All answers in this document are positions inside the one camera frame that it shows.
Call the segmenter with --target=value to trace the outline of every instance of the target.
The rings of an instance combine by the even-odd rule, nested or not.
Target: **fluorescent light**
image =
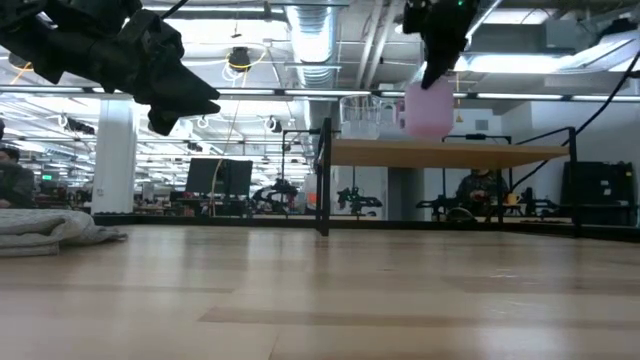
[[[345,91],[345,90],[285,90],[285,94],[291,96],[351,96],[371,95],[371,91]]]
[[[404,97],[404,91],[383,91],[380,96],[382,97],[392,97],[392,98],[401,98]]]
[[[6,93],[78,93],[83,92],[77,86],[0,86],[0,92]]]
[[[151,11],[167,11],[171,8],[171,6],[165,5],[148,5],[144,7],[146,10]],[[178,11],[224,11],[224,12],[264,12],[264,8],[257,6],[235,6],[235,7],[226,7],[226,6],[207,6],[207,5],[184,5]],[[284,11],[280,8],[272,8],[272,13],[282,14]]]
[[[268,89],[218,89],[220,95],[274,95],[273,90]]]
[[[571,100],[601,102],[601,101],[606,101],[607,98],[608,96],[605,96],[605,95],[574,95],[571,98]]]
[[[342,65],[340,64],[326,64],[326,63],[291,63],[287,62],[283,64],[285,69],[309,69],[309,68],[319,68],[319,69],[342,69]]]
[[[560,100],[562,95],[546,95],[546,94],[478,94],[478,99],[496,99],[496,100]]]
[[[476,55],[468,60],[468,71],[498,74],[551,74],[561,59],[549,55]]]
[[[640,102],[640,96],[619,95],[613,98],[613,102]]]

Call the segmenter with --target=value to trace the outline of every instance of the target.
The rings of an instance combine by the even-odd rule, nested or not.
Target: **computer monitor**
[[[220,159],[191,159],[187,192],[208,194]],[[248,195],[251,186],[252,161],[222,160],[216,177],[216,194]]]

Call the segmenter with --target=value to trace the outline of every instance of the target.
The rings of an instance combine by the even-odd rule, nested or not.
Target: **gray blanket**
[[[125,240],[96,226],[86,213],[68,210],[0,210],[0,257],[57,255],[61,244],[91,245]]]

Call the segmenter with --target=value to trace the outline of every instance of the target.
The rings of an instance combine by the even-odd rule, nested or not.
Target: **white pillar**
[[[132,101],[100,103],[92,214],[133,211],[139,119]]]

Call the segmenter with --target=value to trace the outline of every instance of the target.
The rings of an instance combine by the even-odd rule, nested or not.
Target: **person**
[[[503,194],[509,189],[504,179],[502,180]],[[476,169],[471,171],[458,186],[456,199],[460,207],[467,209],[474,216],[485,216],[491,209],[491,203],[497,201],[498,187],[496,175],[487,169]]]
[[[20,151],[0,148],[0,209],[34,207],[33,171],[18,164]]]

